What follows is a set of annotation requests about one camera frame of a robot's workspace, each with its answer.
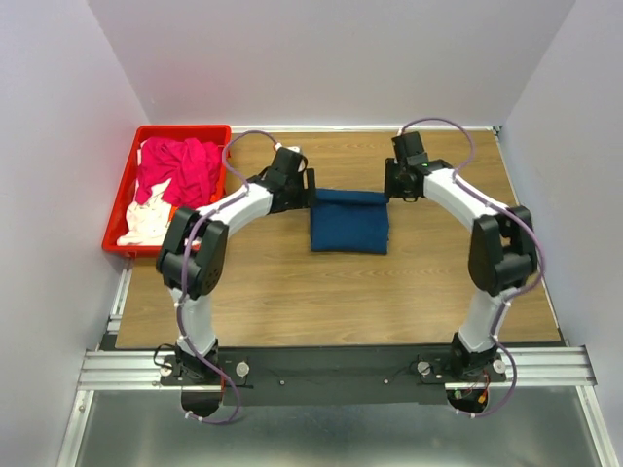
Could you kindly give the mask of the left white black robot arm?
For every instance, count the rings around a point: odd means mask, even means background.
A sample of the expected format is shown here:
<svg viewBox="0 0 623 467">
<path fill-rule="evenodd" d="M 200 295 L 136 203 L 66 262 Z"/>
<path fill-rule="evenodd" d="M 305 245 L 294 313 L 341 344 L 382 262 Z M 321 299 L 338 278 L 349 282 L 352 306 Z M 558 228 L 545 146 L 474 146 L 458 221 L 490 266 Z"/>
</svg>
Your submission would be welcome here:
<svg viewBox="0 0 623 467">
<path fill-rule="evenodd" d="M 175 307 L 179 336 L 175 355 L 161 365 L 162 378 L 211 384 L 224 379 L 212 326 L 211 294 L 224 269 L 230 237 L 271 214 L 312 206 L 314 171 L 298 147 L 276 149 L 272 163 L 233 194 L 198 209 L 177 209 L 156 262 Z"/>
</svg>

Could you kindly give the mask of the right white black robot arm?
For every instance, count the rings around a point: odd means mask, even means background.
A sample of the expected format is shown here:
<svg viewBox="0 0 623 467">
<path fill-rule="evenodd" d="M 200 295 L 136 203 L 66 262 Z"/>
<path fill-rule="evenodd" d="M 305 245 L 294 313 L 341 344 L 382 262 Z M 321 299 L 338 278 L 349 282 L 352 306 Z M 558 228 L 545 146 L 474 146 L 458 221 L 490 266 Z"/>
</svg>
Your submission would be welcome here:
<svg viewBox="0 0 623 467">
<path fill-rule="evenodd" d="M 495 360 L 499 328 L 513 299 L 537 270 L 531 214 L 524 206 L 498 203 L 472 187 L 443 160 L 431 160 L 417 132 L 392 138 L 385 161 L 385 195 L 405 201 L 426 198 L 470 230 L 468 273 L 476 292 L 448 357 L 450 374 L 468 381 Z"/>
</svg>

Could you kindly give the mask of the blue printed t shirt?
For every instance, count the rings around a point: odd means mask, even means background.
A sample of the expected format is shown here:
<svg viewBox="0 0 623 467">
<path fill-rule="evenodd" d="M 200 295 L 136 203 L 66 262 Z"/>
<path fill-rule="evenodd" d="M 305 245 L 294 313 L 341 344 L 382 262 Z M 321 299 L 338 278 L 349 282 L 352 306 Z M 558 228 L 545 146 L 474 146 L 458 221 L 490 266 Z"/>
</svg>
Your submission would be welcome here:
<svg viewBox="0 0 623 467">
<path fill-rule="evenodd" d="M 388 198 L 383 193 L 317 189 L 310 209 L 312 252 L 386 255 Z"/>
</svg>

